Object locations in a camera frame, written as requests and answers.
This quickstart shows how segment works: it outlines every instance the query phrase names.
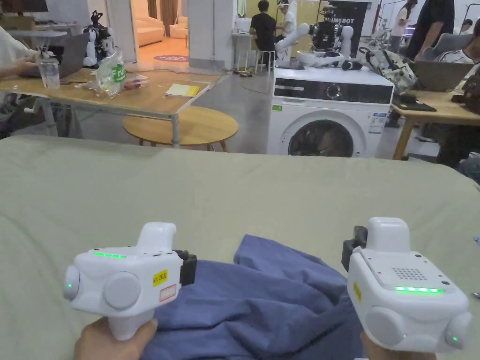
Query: wooden stool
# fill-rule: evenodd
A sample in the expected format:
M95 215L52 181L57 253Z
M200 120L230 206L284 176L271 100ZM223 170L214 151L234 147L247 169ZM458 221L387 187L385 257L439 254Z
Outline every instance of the wooden stool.
M172 144L172 123L167 120L155 120L128 116L123 120L123 128L138 138L140 145L149 141L151 146ZM225 140L231 138L239 129L238 123L223 112L190 106L180 113L180 146L207 145L220 143L224 152L228 152Z

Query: green led strip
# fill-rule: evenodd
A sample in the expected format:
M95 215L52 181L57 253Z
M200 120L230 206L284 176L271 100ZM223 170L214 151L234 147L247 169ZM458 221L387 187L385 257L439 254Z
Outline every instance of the green led strip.
M432 288L404 288L402 286L395 286L395 290L398 291L414 291L414 292L445 292L442 289L432 289Z
M126 258L126 256L124 256L124 255L105 254L103 252L94 252L93 254L96 255L96 256L113 257L115 259L125 259Z

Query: washing machine door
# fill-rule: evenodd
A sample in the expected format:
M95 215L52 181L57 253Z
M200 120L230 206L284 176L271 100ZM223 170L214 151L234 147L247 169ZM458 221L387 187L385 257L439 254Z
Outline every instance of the washing machine door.
M366 146L365 134L358 122L353 119L353 116L357 119L358 116L365 116L362 112L311 110L313 111L293 121L285 130L280 139L281 154L362 156ZM298 116L298 112L295 114L293 111L291 116L295 115Z

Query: green logo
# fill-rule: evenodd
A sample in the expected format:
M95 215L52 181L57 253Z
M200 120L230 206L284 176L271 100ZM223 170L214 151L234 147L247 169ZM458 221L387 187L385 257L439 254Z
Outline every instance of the green logo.
M118 64L114 68L112 68L113 71L113 81L116 83L120 83L126 78L125 74L125 69L123 68L122 64Z

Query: washing machine drum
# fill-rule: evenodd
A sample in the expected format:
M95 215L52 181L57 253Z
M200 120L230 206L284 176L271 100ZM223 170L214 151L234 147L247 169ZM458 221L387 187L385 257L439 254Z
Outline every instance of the washing machine drum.
M289 155L352 157L353 139L341 124L328 119L302 126L291 137Z

